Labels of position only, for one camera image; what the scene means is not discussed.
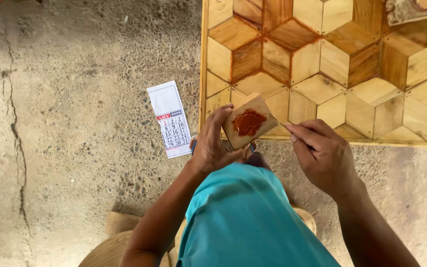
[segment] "hexagon pattern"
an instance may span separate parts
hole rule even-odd
[[[202,119],[259,93],[282,123],[427,142],[427,20],[390,27],[380,0],[207,1]]]

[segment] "wood grain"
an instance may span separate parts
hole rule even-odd
[[[254,40],[232,53],[232,83],[261,68],[261,40]]]
[[[259,32],[238,18],[232,17],[209,30],[209,37],[230,50],[256,39]]]
[[[207,0],[208,28],[213,28],[234,15],[233,0]]]
[[[347,86],[350,56],[327,40],[322,40],[320,70]]]
[[[207,40],[207,69],[225,81],[230,81],[232,52],[212,38]]]
[[[264,1],[263,12],[263,32],[270,31],[293,17],[293,0]]]
[[[268,33],[271,39],[289,50],[295,51],[320,38],[296,19],[291,19]]]
[[[294,52],[291,62],[291,84],[297,84],[319,72],[320,61],[321,40]]]
[[[317,105],[294,89],[289,90],[289,115],[291,123],[313,120],[316,118]]]
[[[286,85],[290,84],[291,52],[275,42],[263,40],[263,61],[261,67],[271,76]]]
[[[262,2],[262,0],[234,0],[234,13],[250,21],[259,30],[263,22],[261,16]]]
[[[322,32],[322,11],[321,0],[294,0],[293,2],[293,16],[317,34]]]
[[[328,78],[316,74],[292,87],[317,105],[345,92],[345,88]]]
[[[400,92],[398,96],[378,105],[375,108],[375,124],[373,138],[387,134],[401,126],[403,123],[403,106],[405,95]]]
[[[341,27],[352,21],[353,0],[329,0],[324,3],[322,17],[322,34]]]
[[[427,48],[408,58],[406,86],[416,85],[427,79]]]
[[[215,74],[207,71],[207,84],[206,84],[206,94],[205,97],[209,98],[214,94],[222,91],[223,89],[229,87],[229,84],[224,80],[217,77]]]
[[[258,72],[237,82],[234,87],[246,95],[258,93],[263,99],[268,99],[286,86],[270,75]]]
[[[380,47],[377,41],[350,56],[349,88],[380,72]]]
[[[322,119],[331,128],[345,123],[347,92],[339,94],[317,106],[317,118]]]

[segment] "finger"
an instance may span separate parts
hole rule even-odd
[[[311,148],[309,148],[304,141],[299,139],[294,133],[291,134],[291,140],[293,141],[294,153],[298,158],[301,168],[306,169],[316,162],[316,158],[312,155]]]
[[[322,150],[328,142],[327,137],[324,137],[317,132],[309,130],[303,126],[285,123],[284,127],[315,150]]]

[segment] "calendar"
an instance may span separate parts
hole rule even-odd
[[[168,158],[190,154],[190,131],[175,81],[148,88]]]

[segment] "light wood tile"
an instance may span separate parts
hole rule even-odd
[[[289,116],[291,123],[313,120],[316,118],[317,105],[294,89],[289,90]]]
[[[294,0],[293,16],[314,30],[322,31],[323,2],[321,0]]]
[[[227,82],[212,74],[210,71],[207,71],[206,98],[217,94],[229,86]]]
[[[322,34],[341,27],[352,21],[353,0],[329,0],[324,3],[322,17]]]
[[[230,81],[232,52],[212,38],[207,41],[207,69],[225,81]]]
[[[250,95],[252,93],[261,94],[263,99],[268,99],[286,88],[284,84],[278,82],[275,78],[264,72],[258,72],[254,75],[248,76],[237,82],[234,87],[246,95]]]
[[[209,31],[209,37],[230,50],[235,50],[245,45],[257,38],[258,35],[259,32],[257,30],[235,17],[222,22]]]
[[[294,52],[291,62],[291,84],[297,84],[319,72],[320,61],[321,40]]]
[[[347,92],[339,94],[317,106],[317,118],[322,119],[331,128],[345,123]]]
[[[312,100],[317,105],[341,94],[345,88],[328,78],[316,74],[293,86],[293,89]]]
[[[349,78],[349,55],[327,40],[322,40],[320,70],[332,79],[347,86]]]
[[[233,0],[208,0],[209,1],[209,16],[208,28],[226,21],[234,15]]]

